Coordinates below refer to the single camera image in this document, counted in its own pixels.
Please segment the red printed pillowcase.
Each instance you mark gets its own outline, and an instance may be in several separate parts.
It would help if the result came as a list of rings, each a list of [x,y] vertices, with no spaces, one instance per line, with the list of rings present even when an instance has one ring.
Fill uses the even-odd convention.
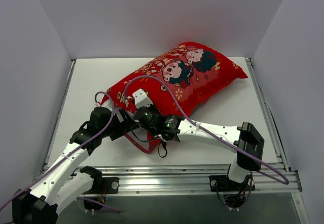
[[[236,79],[246,79],[241,67],[220,52],[196,42],[184,42],[147,62],[107,90],[119,108],[136,110],[129,96],[143,89],[164,115],[191,115]]]

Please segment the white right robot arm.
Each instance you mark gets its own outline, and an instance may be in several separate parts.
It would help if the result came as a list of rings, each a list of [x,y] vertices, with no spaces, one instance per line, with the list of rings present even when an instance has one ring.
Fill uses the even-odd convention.
[[[158,137],[164,147],[168,141],[199,142],[235,152],[236,157],[225,177],[225,184],[231,190],[238,189],[250,172],[261,170],[265,140],[251,123],[219,126],[178,115],[162,115],[147,107],[135,112],[134,121],[150,135]]]

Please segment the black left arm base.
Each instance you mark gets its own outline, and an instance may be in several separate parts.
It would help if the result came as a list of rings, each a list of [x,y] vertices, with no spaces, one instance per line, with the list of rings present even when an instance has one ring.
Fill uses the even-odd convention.
[[[98,194],[117,194],[119,188],[118,177],[101,177],[97,184]]]

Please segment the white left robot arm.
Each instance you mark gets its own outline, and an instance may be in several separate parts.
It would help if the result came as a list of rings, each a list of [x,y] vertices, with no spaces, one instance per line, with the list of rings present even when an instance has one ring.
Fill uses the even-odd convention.
[[[58,215],[81,194],[106,193],[102,172],[83,167],[71,175],[98,148],[102,140],[116,140],[137,127],[125,110],[96,107],[90,119],[73,133],[53,165],[31,186],[18,190],[12,200],[13,223],[56,223]]]

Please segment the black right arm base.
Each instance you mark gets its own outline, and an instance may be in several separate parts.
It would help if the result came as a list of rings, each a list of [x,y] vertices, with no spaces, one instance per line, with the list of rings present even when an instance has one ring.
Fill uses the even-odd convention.
[[[231,181],[226,175],[211,175],[209,176],[210,190],[212,192],[240,192],[254,191],[255,184],[250,179],[250,175],[246,175],[242,183]]]

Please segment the aluminium side rail left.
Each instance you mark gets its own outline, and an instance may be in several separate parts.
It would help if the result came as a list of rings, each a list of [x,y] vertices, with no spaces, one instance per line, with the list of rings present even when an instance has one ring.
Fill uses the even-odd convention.
[[[70,82],[71,82],[71,79],[72,79],[72,76],[73,76],[75,64],[76,64],[76,59],[71,60],[70,70],[69,70],[68,77],[67,77],[67,80],[66,80],[66,83],[65,83],[65,88],[64,88],[62,100],[61,100],[61,103],[60,103],[59,111],[58,111],[57,116],[55,117],[55,125],[54,125],[54,129],[52,131],[52,134],[51,134],[50,144],[49,144],[49,147],[48,147],[48,151],[47,151],[47,154],[46,154],[46,157],[45,157],[45,161],[44,161],[44,164],[43,164],[43,167],[42,167],[41,174],[45,173],[45,171],[48,169],[49,158],[50,158],[50,155],[51,155],[51,152],[52,152],[52,148],[53,148],[53,144],[54,144],[54,140],[55,140],[55,135],[56,135],[56,132],[57,132],[57,129],[58,129],[60,117],[61,117],[61,114],[62,114],[62,111],[63,111],[64,103],[65,103],[66,96],[67,96],[67,93],[68,93],[68,89],[69,89],[69,86],[70,86]]]

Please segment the aluminium side rail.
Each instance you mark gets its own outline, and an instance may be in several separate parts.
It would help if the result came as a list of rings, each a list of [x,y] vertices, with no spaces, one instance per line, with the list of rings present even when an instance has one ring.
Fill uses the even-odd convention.
[[[66,83],[65,83],[65,88],[64,88],[62,100],[61,100],[61,103],[60,103],[59,111],[58,111],[57,116],[55,117],[55,125],[54,125],[54,129],[52,131],[52,134],[51,134],[50,144],[49,144],[49,147],[48,147],[48,151],[47,151],[47,154],[46,154],[46,157],[45,157],[45,161],[44,161],[44,164],[43,164],[43,167],[42,167],[41,174],[45,173],[45,171],[48,169],[49,158],[50,158],[50,155],[51,155],[51,152],[52,152],[52,148],[53,148],[53,144],[54,144],[54,140],[55,140],[55,135],[56,135],[56,132],[57,132],[57,129],[58,129],[60,117],[61,117],[61,114],[62,114],[62,111],[63,111],[64,103],[65,103],[66,96],[67,96],[67,93],[68,93],[68,89],[69,89],[69,86],[70,86],[70,82],[71,82],[71,79],[72,79],[72,76],[73,76],[75,64],[76,64],[76,59],[71,60],[70,70],[69,70],[68,77],[67,77],[67,80],[66,80]]]
[[[277,157],[279,157],[281,159],[281,163],[283,164],[283,167],[285,169],[285,171],[291,171],[288,162],[287,162],[287,158],[282,146],[282,142],[280,139],[280,136],[278,134],[278,130],[276,128],[276,124],[274,121],[274,118],[272,116],[271,110],[269,108],[269,106],[267,105],[266,99],[263,95],[263,92],[257,82],[254,70],[253,70],[253,65],[252,65],[252,59],[251,58],[245,58],[245,62],[246,65],[248,67],[249,73],[250,73],[250,77],[251,80],[253,82],[256,94],[257,94],[257,98],[259,100],[260,106],[261,106],[261,111],[263,113],[264,119],[265,119],[265,123],[272,141],[272,144],[274,146],[275,152]]]

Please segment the aluminium front mounting rail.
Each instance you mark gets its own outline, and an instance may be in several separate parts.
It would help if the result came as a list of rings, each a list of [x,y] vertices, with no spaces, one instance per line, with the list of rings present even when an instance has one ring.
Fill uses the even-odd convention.
[[[162,165],[162,166],[99,166],[104,178],[119,179],[117,196],[180,196],[210,195],[212,175],[227,173],[227,164],[216,165]],[[287,172],[284,165],[276,163],[274,167],[289,180],[288,185],[281,184],[274,177],[273,171],[262,168],[266,177],[254,173],[255,194],[258,193],[293,193],[301,192],[302,186],[297,172]]]

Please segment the aluminium side rail right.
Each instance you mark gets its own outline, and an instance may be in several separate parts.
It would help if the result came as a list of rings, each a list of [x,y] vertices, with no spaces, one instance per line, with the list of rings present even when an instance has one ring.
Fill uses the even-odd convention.
[[[274,146],[275,152],[277,157],[279,157],[281,159],[281,163],[283,164],[283,167],[285,169],[285,171],[291,171],[288,162],[287,162],[287,158],[282,146],[282,142],[280,139],[280,136],[278,134],[278,130],[276,128],[276,124],[274,121],[274,118],[272,116],[271,110],[269,108],[269,106],[267,105],[266,99],[263,95],[263,92],[257,82],[254,70],[253,70],[253,65],[252,65],[252,59],[251,58],[245,58],[245,62],[246,65],[248,67],[249,73],[250,73],[250,77],[251,80],[253,82],[256,94],[257,94],[257,98],[259,100],[260,106],[261,106],[261,111],[263,113],[264,119],[265,119],[265,123],[272,141],[272,144]]]

